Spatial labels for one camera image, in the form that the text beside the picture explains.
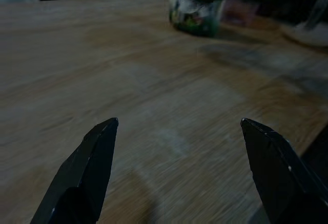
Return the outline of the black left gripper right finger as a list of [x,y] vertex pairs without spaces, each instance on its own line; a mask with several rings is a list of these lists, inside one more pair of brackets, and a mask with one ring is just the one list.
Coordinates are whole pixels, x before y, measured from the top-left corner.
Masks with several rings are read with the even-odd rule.
[[243,118],[253,181],[262,206],[250,223],[327,223],[327,127],[302,156],[278,132]]

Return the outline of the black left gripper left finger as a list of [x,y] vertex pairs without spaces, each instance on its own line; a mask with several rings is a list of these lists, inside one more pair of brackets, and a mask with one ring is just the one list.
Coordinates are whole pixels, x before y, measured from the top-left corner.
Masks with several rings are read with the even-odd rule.
[[62,163],[31,223],[96,223],[111,175],[118,119],[93,127]]

